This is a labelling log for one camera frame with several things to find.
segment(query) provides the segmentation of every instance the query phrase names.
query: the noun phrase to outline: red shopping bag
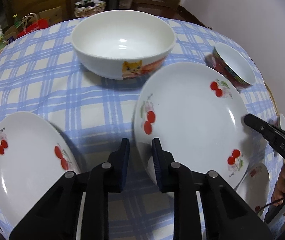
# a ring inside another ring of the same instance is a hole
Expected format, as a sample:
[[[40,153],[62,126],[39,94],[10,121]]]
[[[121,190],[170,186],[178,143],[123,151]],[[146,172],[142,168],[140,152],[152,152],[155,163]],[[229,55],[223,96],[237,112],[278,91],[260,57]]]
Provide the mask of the red shopping bag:
[[[30,13],[30,14],[23,18],[23,21],[25,21],[24,22],[25,23],[24,24],[24,30],[17,34],[17,38],[20,38],[23,35],[26,35],[28,33],[32,33],[34,31],[45,29],[45,28],[49,27],[49,24],[48,24],[46,19],[38,20],[38,17],[37,17],[36,14],[34,14],[34,13]],[[27,21],[28,21],[29,17],[35,18],[36,20],[35,20],[35,22],[33,24],[31,24],[30,26],[27,27]]]

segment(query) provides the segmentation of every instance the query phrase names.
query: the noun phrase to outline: small bowl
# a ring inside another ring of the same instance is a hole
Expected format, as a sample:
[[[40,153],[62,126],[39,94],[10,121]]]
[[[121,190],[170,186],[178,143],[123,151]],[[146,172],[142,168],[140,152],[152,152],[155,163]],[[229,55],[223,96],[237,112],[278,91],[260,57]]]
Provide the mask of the small bowl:
[[[95,14],[72,31],[80,62],[95,74],[128,79],[156,70],[173,49],[176,34],[148,13],[114,10]]]
[[[218,42],[213,51],[213,67],[234,87],[244,89],[256,83],[254,71],[247,60],[232,47]]]

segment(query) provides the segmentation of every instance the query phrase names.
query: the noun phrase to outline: white wall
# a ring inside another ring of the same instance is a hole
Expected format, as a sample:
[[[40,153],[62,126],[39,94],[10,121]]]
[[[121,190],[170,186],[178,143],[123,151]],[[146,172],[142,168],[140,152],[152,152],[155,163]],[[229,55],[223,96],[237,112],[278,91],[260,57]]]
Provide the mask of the white wall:
[[[285,116],[285,0],[181,0],[181,5],[247,51]]]

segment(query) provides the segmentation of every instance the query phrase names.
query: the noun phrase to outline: blue and white checkered tablecloth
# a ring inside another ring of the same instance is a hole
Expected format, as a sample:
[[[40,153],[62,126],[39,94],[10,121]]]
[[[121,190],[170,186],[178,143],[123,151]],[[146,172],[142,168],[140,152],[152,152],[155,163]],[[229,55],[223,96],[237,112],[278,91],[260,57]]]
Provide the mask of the blue and white checkered tablecloth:
[[[164,66],[182,61],[204,64],[216,42],[226,43],[248,60],[256,75],[256,84],[241,93],[248,111],[266,121],[276,120],[259,70],[237,43],[195,24],[163,20],[177,33],[177,43]],[[110,238],[172,239],[174,201],[158,191],[144,170],[132,130],[135,103],[149,76],[117,81],[85,69],[71,45],[71,31],[80,21],[30,33],[4,49],[0,55],[0,121],[17,111],[31,111],[49,120],[66,139],[82,171],[106,161],[121,139],[129,138],[131,157],[124,192],[109,197]],[[282,160],[274,157],[259,135],[250,166],[257,161],[269,170],[270,200]],[[12,226],[1,210],[0,227],[8,237]]]

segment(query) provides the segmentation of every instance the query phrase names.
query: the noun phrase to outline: plaid tablecloth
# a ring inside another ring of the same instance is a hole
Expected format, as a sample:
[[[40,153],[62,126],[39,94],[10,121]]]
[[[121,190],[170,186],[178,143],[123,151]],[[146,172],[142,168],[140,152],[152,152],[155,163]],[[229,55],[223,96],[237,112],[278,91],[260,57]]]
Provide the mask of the plaid tablecloth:
[[[241,93],[248,112],[266,121],[276,114],[262,76],[234,41],[191,23],[163,18],[177,33],[177,43],[164,62],[204,64],[216,42],[237,49],[251,64],[256,84]],[[123,137],[131,142],[127,183],[109,196],[111,239],[172,239],[174,201],[144,170],[135,148],[132,116],[141,87],[149,76],[131,80],[101,78],[86,70],[71,45],[71,31],[81,19],[30,33],[9,44],[0,55],[0,121],[16,111],[31,111],[58,128],[82,171],[106,161]],[[250,166],[263,161],[270,174],[270,196],[282,166],[281,158],[261,136],[255,136]],[[8,237],[12,225],[0,210],[0,227]]]

